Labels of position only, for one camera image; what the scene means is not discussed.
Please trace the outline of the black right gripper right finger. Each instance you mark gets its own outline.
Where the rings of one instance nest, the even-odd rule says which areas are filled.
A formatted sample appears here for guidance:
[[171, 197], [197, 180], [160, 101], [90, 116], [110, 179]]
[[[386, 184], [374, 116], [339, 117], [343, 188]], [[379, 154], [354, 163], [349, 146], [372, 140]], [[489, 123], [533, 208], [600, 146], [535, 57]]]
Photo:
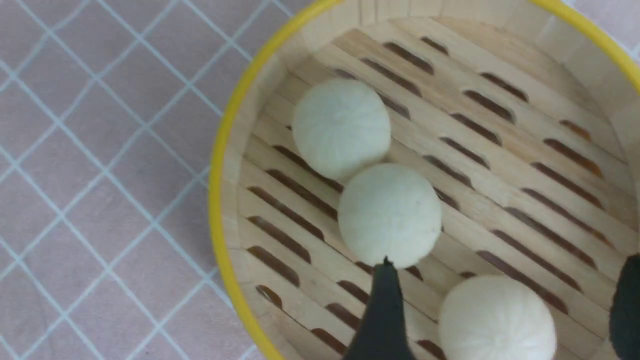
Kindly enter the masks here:
[[620, 360], [640, 358], [640, 255], [624, 263], [609, 317], [609, 340]]

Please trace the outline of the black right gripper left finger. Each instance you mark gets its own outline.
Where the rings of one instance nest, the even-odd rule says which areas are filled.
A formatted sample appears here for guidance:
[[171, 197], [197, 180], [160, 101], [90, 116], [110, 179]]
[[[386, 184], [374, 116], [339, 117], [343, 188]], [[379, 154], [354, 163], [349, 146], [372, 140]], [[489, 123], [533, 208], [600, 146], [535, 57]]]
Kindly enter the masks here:
[[409, 346], [398, 270], [385, 257], [375, 265], [372, 287], [345, 360], [414, 360]]

